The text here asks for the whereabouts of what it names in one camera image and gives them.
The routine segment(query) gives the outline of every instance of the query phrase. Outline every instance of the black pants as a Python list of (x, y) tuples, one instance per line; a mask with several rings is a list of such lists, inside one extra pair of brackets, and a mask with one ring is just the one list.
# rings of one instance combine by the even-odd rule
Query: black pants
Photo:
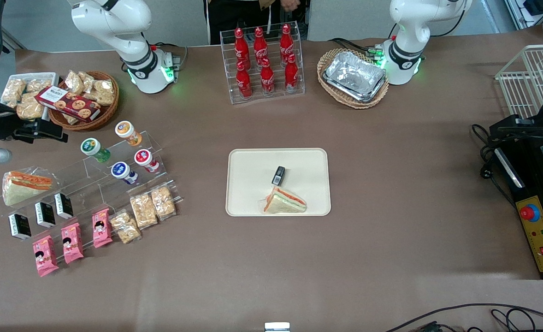
[(206, 6), (209, 6), (211, 45), (220, 44), (220, 32), (235, 29), (240, 19), (244, 21), (246, 27), (267, 27), (271, 10), (271, 23), (280, 23), (280, 0), (276, 0), (270, 8), (263, 10), (259, 8), (258, 0), (212, 0), (209, 5), (207, 0), (204, 0), (204, 17)]

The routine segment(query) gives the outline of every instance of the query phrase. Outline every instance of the red emergency stop button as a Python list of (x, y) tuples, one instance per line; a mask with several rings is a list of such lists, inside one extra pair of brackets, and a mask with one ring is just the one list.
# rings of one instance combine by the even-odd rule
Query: red emergency stop button
[(532, 223), (540, 219), (540, 210), (533, 204), (528, 204), (519, 210), (519, 214), (525, 220), (529, 220)]

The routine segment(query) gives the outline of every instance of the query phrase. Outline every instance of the sandwich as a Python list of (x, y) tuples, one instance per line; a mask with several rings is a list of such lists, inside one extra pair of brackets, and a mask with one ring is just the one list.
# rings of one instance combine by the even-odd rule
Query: sandwich
[(8, 172), (3, 179), (3, 201), (12, 206), (51, 189), (52, 179), (22, 172)]
[(307, 203), (296, 194), (274, 187), (266, 198), (264, 213), (299, 213), (307, 210)]

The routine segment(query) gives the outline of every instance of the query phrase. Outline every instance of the coca-cola bottle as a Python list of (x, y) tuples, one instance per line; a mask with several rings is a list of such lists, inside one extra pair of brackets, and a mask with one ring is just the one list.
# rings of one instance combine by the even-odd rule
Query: coca-cola bottle
[(284, 73), (286, 74), (286, 92), (295, 92), (298, 89), (298, 67), (294, 53), (288, 55), (288, 64)]
[(288, 63), (288, 55), (294, 53), (294, 41), (290, 34), (290, 24), (282, 27), (282, 38), (280, 38), (280, 56), (282, 57), (282, 68)]
[(263, 38), (263, 29), (255, 28), (255, 43), (253, 43), (253, 51), (255, 51), (255, 59), (257, 60), (257, 68), (261, 70), (261, 59), (267, 57), (267, 42)]
[(267, 57), (261, 59), (261, 88), (265, 97), (272, 96), (276, 91), (273, 84), (273, 70), (270, 68), (270, 61)]
[(245, 70), (251, 69), (251, 61), (249, 61), (249, 46), (245, 41), (241, 28), (235, 29), (235, 53), (236, 63), (244, 62)]
[(249, 78), (249, 74), (245, 70), (244, 61), (236, 63), (236, 83), (238, 84), (238, 91), (241, 98), (244, 100), (251, 99), (251, 95), (253, 95), (251, 78)]

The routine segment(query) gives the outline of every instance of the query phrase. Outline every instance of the brown table surface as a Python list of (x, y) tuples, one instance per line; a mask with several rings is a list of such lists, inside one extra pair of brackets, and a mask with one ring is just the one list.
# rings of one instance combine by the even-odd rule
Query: brown table surface
[[(88, 136), (116, 143), (113, 125), (127, 119), (164, 147), (185, 200), (181, 216), (141, 241), (93, 250), (44, 278), (31, 246), (0, 217), (0, 330), (236, 332), (289, 321), (295, 332), (383, 331), (466, 302), (543, 311), (543, 281), (520, 222), (478, 176), (480, 143), (469, 134), (471, 124), (503, 117), (494, 74), (540, 43), (538, 28), (433, 38), (413, 80), (391, 86), (367, 111), (340, 105), (318, 84), (316, 62), (331, 42), (303, 42), (305, 95), (242, 107), (230, 105), (218, 47), (190, 48), (179, 83), (156, 95), (135, 88), (112, 51), (18, 51), (19, 73), (114, 75), (120, 107), (109, 125), (72, 132), (67, 144), (0, 143), (14, 153), (0, 165), (0, 183), (8, 170), (58, 170), (82, 159), (78, 145)], [(233, 149), (304, 147), (328, 153), (328, 216), (227, 215)], [(430, 320), (495, 325), (486, 308)]]

